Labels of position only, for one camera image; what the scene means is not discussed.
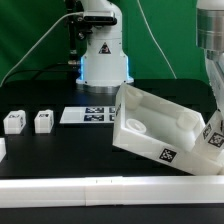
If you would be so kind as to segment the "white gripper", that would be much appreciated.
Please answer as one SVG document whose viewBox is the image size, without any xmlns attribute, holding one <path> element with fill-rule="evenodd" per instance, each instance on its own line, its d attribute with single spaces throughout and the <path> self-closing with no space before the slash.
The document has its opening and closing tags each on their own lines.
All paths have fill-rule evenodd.
<svg viewBox="0 0 224 224">
<path fill-rule="evenodd" d="M 224 52 L 207 50 L 205 66 L 217 108 L 224 115 Z"/>
</svg>

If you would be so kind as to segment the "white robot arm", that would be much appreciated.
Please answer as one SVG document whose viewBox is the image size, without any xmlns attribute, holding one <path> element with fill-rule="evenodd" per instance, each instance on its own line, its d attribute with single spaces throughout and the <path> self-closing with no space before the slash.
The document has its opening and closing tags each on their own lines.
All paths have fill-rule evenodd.
<svg viewBox="0 0 224 224">
<path fill-rule="evenodd" d="M 131 83 L 128 57 L 122 49 L 122 12 L 110 0 L 64 0 L 69 23 L 70 60 L 79 66 L 76 83 L 107 92 Z M 196 44 L 218 109 L 224 115 L 224 0 L 197 0 Z"/>
</svg>

